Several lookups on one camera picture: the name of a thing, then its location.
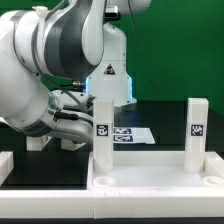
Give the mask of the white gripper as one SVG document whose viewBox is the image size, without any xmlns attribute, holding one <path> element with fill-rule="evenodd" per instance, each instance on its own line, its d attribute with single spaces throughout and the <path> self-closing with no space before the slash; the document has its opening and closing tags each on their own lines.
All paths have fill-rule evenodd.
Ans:
<svg viewBox="0 0 224 224">
<path fill-rule="evenodd" d="M 93 142 L 93 117 L 88 114 L 87 102 L 89 95 L 70 91 L 71 98 L 61 90 L 54 90 L 53 94 L 60 102 L 54 118 L 56 126 L 49 136 L 74 141 L 75 143 Z"/>
</svg>

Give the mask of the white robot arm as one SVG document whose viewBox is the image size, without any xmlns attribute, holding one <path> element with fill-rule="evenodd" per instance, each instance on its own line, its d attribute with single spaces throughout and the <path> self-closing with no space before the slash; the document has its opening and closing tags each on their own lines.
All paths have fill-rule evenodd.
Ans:
<svg viewBox="0 0 224 224">
<path fill-rule="evenodd" d="M 30 137 L 44 135 L 90 143 L 92 117 L 63 111 L 40 81 L 50 74 L 80 80 L 100 64 L 103 28 L 123 14 L 147 9 L 151 0 L 62 0 L 49 10 L 13 10 L 0 16 L 0 117 Z"/>
</svg>

